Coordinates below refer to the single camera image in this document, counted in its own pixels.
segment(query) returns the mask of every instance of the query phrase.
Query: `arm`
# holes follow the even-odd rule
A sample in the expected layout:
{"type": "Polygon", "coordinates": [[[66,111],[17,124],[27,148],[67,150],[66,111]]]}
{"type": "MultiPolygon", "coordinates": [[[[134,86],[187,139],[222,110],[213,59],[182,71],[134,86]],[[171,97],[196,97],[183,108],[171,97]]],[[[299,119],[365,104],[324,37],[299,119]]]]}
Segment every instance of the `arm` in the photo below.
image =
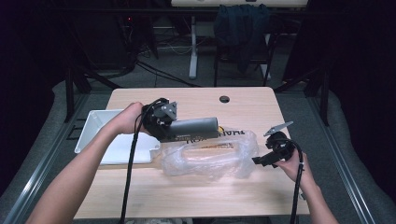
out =
{"type": "MultiPolygon", "coordinates": [[[[315,182],[306,154],[304,153],[303,156],[304,171],[301,177],[300,188],[306,197],[312,223],[338,223],[329,206],[326,204],[320,187],[315,182]]],[[[294,150],[290,160],[278,161],[275,165],[279,166],[291,180],[295,181],[299,163],[298,151],[294,150]]]]}
{"type": "Polygon", "coordinates": [[[108,122],[49,184],[27,222],[71,223],[91,187],[108,146],[118,134],[134,132],[134,123],[141,110],[142,104],[130,104],[108,122]]]}

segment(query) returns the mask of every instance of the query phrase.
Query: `hand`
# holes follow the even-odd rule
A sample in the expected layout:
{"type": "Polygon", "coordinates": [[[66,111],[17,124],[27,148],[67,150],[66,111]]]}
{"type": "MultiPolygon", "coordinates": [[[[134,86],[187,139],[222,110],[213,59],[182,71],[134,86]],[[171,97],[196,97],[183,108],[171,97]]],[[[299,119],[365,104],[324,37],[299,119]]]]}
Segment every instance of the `hand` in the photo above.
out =
{"type": "MultiPolygon", "coordinates": [[[[311,168],[309,167],[308,158],[305,153],[303,153],[303,161],[304,161],[304,167],[303,167],[304,170],[301,179],[301,187],[306,185],[307,182],[315,183],[311,168]]],[[[277,161],[275,165],[279,166],[285,172],[285,174],[292,181],[295,182],[297,178],[298,167],[300,165],[300,159],[297,149],[293,151],[293,155],[288,161],[277,161]]]]}
{"type": "MultiPolygon", "coordinates": [[[[140,123],[140,114],[142,113],[142,103],[136,102],[131,103],[123,111],[121,111],[116,117],[114,117],[108,124],[112,125],[118,134],[120,133],[134,133],[135,125],[136,129],[140,123]]],[[[143,127],[140,128],[140,132],[148,133],[143,127]]]]}

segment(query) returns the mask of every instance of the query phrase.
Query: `black device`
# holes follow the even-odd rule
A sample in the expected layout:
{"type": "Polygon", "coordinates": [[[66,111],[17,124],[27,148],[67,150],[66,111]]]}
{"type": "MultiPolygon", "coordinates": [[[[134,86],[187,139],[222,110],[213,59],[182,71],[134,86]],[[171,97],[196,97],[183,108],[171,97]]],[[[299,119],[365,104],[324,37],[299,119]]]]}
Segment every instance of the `black device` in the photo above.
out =
{"type": "Polygon", "coordinates": [[[261,164],[262,166],[272,165],[276,168],[277,166],[274,165],[275,162],[283,159],[287,161],[293,155],[294,144],[282,132],[271,134],[265,145],[273,151],[262,157],[252,158],[255,164],[261,164]]]}
{"type": "Polygon", "coordinates": [[[177,103],[164,98],[143,106],[142,115],[143,126],[162,143],[219,137],[217,118],[177,120],[177,103]]]}

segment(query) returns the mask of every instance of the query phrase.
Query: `small black object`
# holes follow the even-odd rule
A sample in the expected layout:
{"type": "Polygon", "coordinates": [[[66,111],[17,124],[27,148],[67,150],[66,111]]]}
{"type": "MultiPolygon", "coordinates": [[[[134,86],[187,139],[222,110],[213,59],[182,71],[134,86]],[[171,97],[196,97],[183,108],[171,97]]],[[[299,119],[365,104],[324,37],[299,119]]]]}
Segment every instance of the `small black object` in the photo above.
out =
{"type": "Polygon", "coordinates": [[[227,103],[229,103],[230,102],[230,97],[228,97],[228,96],[225,96],[225,95],[223,95],[223,96],[220,96],[220,101],[222,102],[222,103],[224,103],[224,104],[227,104],[227,103]]]}
{"type": "Polygon", "coordinates": [[[274,165],[275,162],[283,159],[287,161],[291,158],[294,151],[293,143],[282,132],[271,134],[265,145],[273,151],[262,157],[252,158],[255,164],[261,164],[262,166],[272,165],[276,168],[277,166],[274,165]]]}

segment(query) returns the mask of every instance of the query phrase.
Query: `table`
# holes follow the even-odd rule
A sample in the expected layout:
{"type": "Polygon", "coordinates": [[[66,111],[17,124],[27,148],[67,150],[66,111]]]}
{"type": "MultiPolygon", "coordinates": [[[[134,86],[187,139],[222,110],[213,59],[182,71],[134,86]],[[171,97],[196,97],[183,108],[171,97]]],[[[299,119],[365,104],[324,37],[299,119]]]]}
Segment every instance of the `table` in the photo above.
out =
{"type": "MultiPolygon", "coordinates": [[[[172,7],[219,7],[224,5],[226,7],[250,4],[259,6],[264,4],[267,7],[290,7],[290,8],[303,8],[306,7],[308,0],[256,0],[255,2],[241,1],[241,0],[172,0],[172,7]]],[[[196,21],[195,17],[191,17],[191,62],[189,78],[195,79],[197,77],[197,54],[196,45],[196,21]]],[[[262,71],[266,70],[266,64],[262,65],[262,71]]]]}
{"type": "MultiPolygon", "coordinates": [[[[260,146],[263,134],[284,123],[272,89],[253,88],[164,88],[114,90],[106,109],[125,108],[140,101],[144,105],[165,97],[177,101],[178,119],[217,117],[219,125],[251,130],[260,146]],[[227,104],[220,96],[230,97],[227,104]]],[[[261,155],[270,152],[262,148],[261,155]]],[[[126,180],[124,167],[100,167],[75,218],[120,217],[126,180]]],[[[134,164],[126,211],[127,217],[234,217],[289,215],[294,183],[281,169],[256,166],[247,179],[206,176],[167,176],[161,156],[150,164],[134,164]]],[[[297,213],[309,214],[300,199],[297,213]]]]}

